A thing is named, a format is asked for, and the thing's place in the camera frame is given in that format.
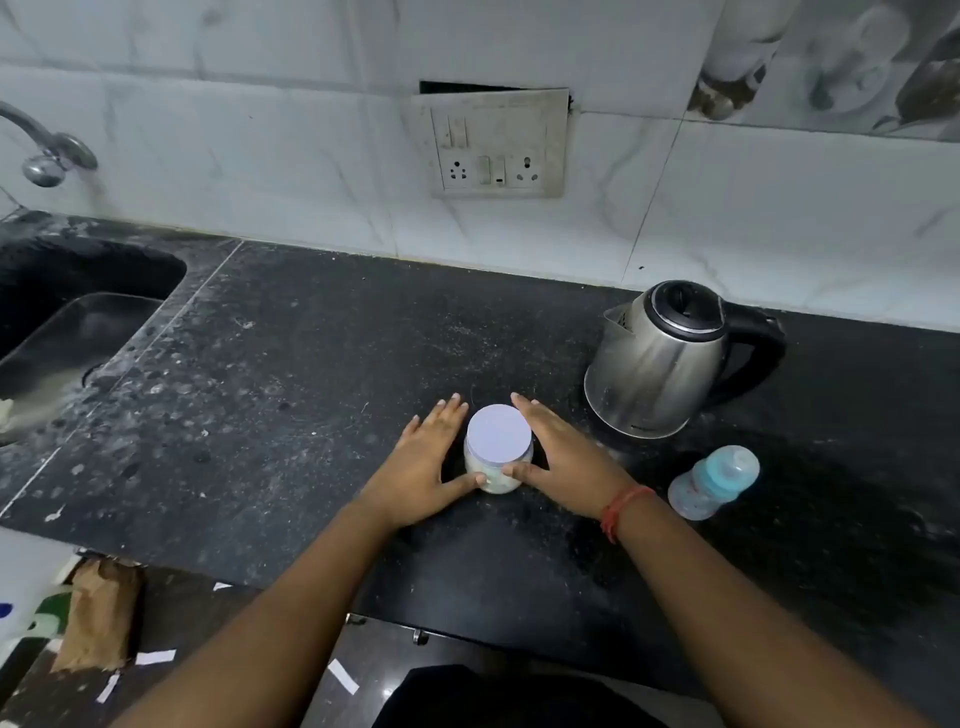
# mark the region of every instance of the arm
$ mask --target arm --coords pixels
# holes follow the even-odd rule
[[[514,395],[550,464],[506,466],[560,505],[599,520],[636,485],[599,447],[536,400]],[[636,497],[617,536],[721,712],[740,728],[930,728],[820,639],[653,494]]]
[[[467,415],[459,395],[415,417],[360,495],[276,583],[114,728],[270,728],[302,717],[353,595],[394,532],[445,508],[483,482],[440,482],[440,466]]]

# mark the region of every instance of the jar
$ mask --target jar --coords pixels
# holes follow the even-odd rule
[[[468,473],[482,473],[487,493],[510,493],[519,480],[503,474],[503,466],[534,456],[533,434],[523,415],[509,404],[490,404],[477,411],[467,425],[464,459]]]

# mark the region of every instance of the blue bottle cap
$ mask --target blue bottle cap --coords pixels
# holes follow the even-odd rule
[[[697,486],[723,503],[735,500],[760,475],[756,455],[739,445],[725,445],[693,468]]]

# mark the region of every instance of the tap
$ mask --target tap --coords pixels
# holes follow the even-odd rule
[[[33,116],[0,101],[0,116],[10,119],[27,133],[40,154],[23,162],[23,175],[40,187],[56,187],[74,167],[94,170],[97,158],[76,136],[64,132],[50,133]]]

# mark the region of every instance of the kitchen sink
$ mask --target kitchen sink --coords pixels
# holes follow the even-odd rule
[[[0,243],[0,446],[55,420],[185,273],[173,255],[106,240]]]

